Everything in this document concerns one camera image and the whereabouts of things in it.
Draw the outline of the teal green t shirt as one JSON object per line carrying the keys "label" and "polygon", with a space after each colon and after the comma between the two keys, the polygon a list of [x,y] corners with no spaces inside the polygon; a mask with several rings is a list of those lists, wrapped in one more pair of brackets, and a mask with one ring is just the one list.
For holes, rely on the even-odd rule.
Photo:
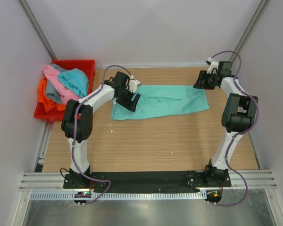
{"label": "teal green t shirt", "polygon": [[113,104],[111,119],[142,120],[164,116],[197,113],[209,109],[203,89],[183,85],[141,85],[136,111],[131,112],[118,103]]}

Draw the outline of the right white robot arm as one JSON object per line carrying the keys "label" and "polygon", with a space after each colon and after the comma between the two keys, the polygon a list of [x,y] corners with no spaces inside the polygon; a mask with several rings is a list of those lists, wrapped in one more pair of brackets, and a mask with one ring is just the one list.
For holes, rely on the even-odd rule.
{"label": "right white robot arm", "polygon": [[221,117],[224,127],[221,143],[202,175],[206,185],[220,186],[229,182],[229,163],[238,142],[255,125],[258,98],[241,87],[237,76],[232,75],[231,62],[209,58],[207,64],[208,69],[200,71],[193,87],[206,90],[219,87],[227,95],[227,102]]}

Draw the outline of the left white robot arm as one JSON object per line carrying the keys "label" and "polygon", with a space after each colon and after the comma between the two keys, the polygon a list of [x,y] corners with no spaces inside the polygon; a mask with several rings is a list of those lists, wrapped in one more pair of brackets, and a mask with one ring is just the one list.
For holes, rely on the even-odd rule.
{"label": "left white robot arm", "polygon": [[91,182],[90,164],[87,159],[87,140],[93,129],[93,114],[106,102],[115,100],[126,110],[136,111],[141,97],[136,94],[141,85],[132,75],[117,72],[114,77],[104,80],[91,94],[77,101],[69,100],[61,129],[70,145],[71,166],[65,181],[86,188]]}

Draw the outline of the sky blue t shirt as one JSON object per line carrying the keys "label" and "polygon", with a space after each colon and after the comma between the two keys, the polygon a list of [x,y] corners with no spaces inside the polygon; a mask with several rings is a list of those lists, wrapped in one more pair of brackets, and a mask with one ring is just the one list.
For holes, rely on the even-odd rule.
{"label": "sky blue t shirt", "polygon": [[58,80],[70,91],[79,97],[85,97],[88,93],[89,80],[86,74],[75,68],[61,72]]}

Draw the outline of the pink t shirt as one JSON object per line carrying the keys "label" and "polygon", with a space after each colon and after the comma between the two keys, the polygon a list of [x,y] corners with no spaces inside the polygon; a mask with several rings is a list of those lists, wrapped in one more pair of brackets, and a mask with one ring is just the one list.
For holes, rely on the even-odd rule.
{"label": "pink t shirt", "polygon": [[42,68],[45,77],[52,83],[57,92],[61,95],[62,103],[67,104],[70,99],[79,100],[81,97],[75,95],[72,91],[67,89],[59,80],[58,75],[60,72],[53,68],[51,65],[45,65]]}

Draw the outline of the grey t shirt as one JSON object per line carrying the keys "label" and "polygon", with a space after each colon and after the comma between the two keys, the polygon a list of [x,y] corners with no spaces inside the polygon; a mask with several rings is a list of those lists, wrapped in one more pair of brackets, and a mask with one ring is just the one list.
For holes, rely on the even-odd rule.
{"label": "grey t shirt", "polygon": [[[66,71],[66,69],[60,67],[57,64],[51,64],[51,66],[53,68],[55,68],[56,70],[58,70],[60,73]],[[52,85],[52,83],[49,80],[47,80],[45,95],[46,95],[46,97],[48,97],[52,101],[56,102],[57,104],[62,104],[61,95],[57,92],[57,90],[54,88],[54,86]]]}

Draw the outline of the orange t shirt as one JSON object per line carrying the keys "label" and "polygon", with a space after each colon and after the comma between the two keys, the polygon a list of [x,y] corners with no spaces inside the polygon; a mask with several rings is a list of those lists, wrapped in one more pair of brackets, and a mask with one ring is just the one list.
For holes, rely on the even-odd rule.
{"label": "orange t shirt", "polygon": [[66,105],[64,104],[58,104],[55,101],[51,100],[50,98],[46,97],[45,91],[47,86],[47,79],[44,76],[38,86],[37,93],[37,102],[43,104],[44,111],[48,113],[52,109],[57,109],[59,112],[66,109]]}

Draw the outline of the red plastic bin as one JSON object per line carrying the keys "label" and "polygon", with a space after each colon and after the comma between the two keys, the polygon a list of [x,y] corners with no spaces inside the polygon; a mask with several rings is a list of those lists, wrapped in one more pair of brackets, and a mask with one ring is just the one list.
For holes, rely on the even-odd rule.
{"label": "red plastic bin", "polygon": [[[95,66],[94,60],[56,60],[56,61],[52,61],[50,65],[51,64],[57,64],[66,70],[72,70],[77,68],[83,71],[89,80],[87,95],[92,93],[92,84],[94,80],[94,66]],[[62,121],[64,117],[64,113],[65,110],[59,112],[56,108],[46,113],[44,111],[43,104],[37,102],[37,106],[34,112],[34,117],[37,119],[41,119],[43,121]]]}

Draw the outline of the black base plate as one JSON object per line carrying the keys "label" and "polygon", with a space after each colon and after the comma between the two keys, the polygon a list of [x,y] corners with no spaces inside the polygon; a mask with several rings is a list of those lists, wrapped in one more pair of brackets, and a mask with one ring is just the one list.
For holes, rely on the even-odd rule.
{"label": "black base plate", "polygon": [[153,171],[153,172],[93,172],[91,182],[78,173],[65,175],[64,189],[83,189],[92,186],[94,192],[102,193],[111,186],[108,193],[118,194],[176,194],[196,193],[205,187],[231,187],[229,175],[223,179],[213,178],[201,171]]}

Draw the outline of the right corner aluminium post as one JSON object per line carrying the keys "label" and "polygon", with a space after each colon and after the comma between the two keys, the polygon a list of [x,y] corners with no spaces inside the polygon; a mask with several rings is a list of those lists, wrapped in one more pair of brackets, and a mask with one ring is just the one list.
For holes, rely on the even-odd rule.
{"label": "right corner aluminium post", "polygon": [[271,0],[260,0],[259,4],[256,6],[255,11],[253,12],[246,28],[243,31],[242,36],[240,37],[234,51],[236,53],[240,53],[243,46],[245,45],[248,38],[251,36],[252,32],[254,31],[257,23],[259,22],[260,18],[262,17],[264,11],[266,10],[267,6],[269,5]]}

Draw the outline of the corner aluminium post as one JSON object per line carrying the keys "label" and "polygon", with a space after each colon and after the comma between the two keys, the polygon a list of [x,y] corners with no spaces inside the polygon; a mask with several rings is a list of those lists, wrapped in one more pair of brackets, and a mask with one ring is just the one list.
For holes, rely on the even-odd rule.
{"label": "corner aluminium post", "polygon": [[251,36],[252,32],[254,31],[257,23],[259,22],[260,18],[262,17],[264,11],[266,10],[267,6],[269,5],[271,0],[260,0],[259,4],[256,6],[255,11],[253,12],[246,28],[243,31],[242,36],[240,37],[234,51],[236,53],[240,53],[243,46],[245,45],[248,38]]}
{"label": "corner aluminium post", "polygon": [[52,59],[52,61],[57,60],[56,54],[54,53],[50,43],[48,42],[41,26],[39,25],[33,11],[31,10],[29,4],[26,0],[18,0],[19,5],[21,6],[23,12],[25,13],[26,17],[28,18],[30,24],[32,25],[34,31],[36,32],[37,36],[39,37],[41,43],[45,47],[48,55]]}

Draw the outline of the aluminium frame rail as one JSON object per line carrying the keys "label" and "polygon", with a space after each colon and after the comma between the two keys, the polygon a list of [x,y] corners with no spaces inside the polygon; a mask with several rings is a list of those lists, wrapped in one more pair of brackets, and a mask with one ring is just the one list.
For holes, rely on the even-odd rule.
{"label": "aluminium frame rail", "polygon": [[25,173],[19,191],[55,191],[63,189],[60,173]]}

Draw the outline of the left corner aluminium post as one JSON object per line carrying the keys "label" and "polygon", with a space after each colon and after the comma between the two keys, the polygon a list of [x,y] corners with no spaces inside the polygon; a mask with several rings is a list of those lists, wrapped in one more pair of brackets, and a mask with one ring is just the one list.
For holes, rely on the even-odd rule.
{"label": "left corner aluminium post", "polygon": [[28,18],[30,24],[32,25],[34,31],[36,32],[37,36],[39,37],[41,43],[45,47],[48,55],[52,59],[52,61],[57,60],[56,54],[54,53],[50,43],[48,42],[41,26],[39,25],[33,11],[31,10],[29,4],[26,0],[18,0],[19,5],[21,6],[23,12],[25,13],[26,17]]}

